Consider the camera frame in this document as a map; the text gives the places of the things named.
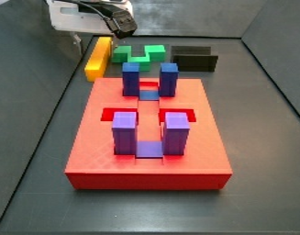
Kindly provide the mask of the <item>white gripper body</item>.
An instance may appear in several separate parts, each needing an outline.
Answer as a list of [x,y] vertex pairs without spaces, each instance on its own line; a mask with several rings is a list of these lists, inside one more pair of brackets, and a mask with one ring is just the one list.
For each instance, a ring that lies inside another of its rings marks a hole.
[[128,0],[45,0],[49,7],[52,27],[56,30],[110,35],[110,30],[97,14],[86,6],[97,9],[109,17],[109,10],[117,7],[132,14],[132,3]]

